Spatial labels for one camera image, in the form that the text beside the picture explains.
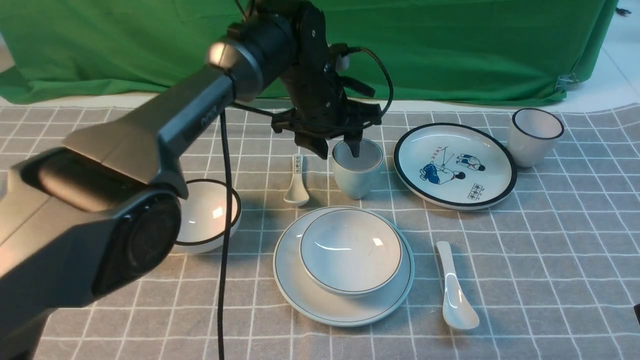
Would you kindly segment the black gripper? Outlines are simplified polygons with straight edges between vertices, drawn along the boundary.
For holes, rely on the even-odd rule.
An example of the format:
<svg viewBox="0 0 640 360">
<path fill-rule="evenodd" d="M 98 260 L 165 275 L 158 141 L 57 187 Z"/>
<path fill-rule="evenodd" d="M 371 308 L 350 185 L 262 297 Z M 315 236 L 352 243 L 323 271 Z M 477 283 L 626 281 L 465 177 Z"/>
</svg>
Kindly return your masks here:
<svg viewBox="0 0 640 360">
<path fill-rule="evenodd" d="M 378 104 L 350 100 L 346 94 L 346 89 L 368 97 L 375 93 L 359 80 L 338 73 L 340 57 L 357 49 L 328 43 L 326 16 L 309 0 L 257 0 L 254 12 L 286 18 L 297 44 L 293 63 L 279 78 L 293 107 L 273 117 L 274 131 L 293 132 L 298 147 L 322 160 L 329 156 L 327 141 L 343 137 L 352 157 L 359 158 L 363 130 L 381 125 L 383 111 Z"/>
</svg>

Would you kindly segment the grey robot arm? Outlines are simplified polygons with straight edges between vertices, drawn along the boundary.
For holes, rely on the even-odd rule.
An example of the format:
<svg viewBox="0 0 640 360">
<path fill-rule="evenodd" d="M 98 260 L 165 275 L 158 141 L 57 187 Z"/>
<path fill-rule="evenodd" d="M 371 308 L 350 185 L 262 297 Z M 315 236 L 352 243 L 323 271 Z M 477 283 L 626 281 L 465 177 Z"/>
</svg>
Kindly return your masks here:
<svg viewBox="0 0 640 360">
<path fill-rule="evenodd" d="M 386 113 L 351 100 L 375 90 L 338 74 L 339 60 L 371 54 L 329 44 L 325 14 L 308 0 L 250 0 L 213 43 L 204 66 L 112 121 L 71 132 L 9 168 L 1 199 L 1 358 L 34 358 L 48 317 L 82 308 L 155 269 L 181 227 L 189 196 L 179 159 L 215 120 L 226 196 L 231 166 L 226 108 L 247 106 L 281 80 L 293 107 L 268 112 L 275 133 L 327 159 L 343 137 L 359 157 L 362 133 Z"/>
</svg>

